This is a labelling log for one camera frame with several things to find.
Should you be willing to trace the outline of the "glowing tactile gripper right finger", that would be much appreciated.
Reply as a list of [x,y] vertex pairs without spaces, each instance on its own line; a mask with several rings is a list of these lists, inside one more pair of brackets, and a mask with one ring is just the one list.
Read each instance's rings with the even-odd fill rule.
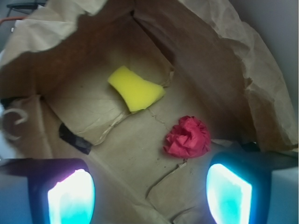
[[297,153],[218,153],[206,176],[208,207],[217,224],[297,224]]

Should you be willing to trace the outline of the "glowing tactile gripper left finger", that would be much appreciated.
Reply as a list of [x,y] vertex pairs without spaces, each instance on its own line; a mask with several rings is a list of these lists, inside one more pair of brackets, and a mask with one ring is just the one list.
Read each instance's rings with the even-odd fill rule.
[[2,224],[89,224],[95,185],[82,159],[0,161]]

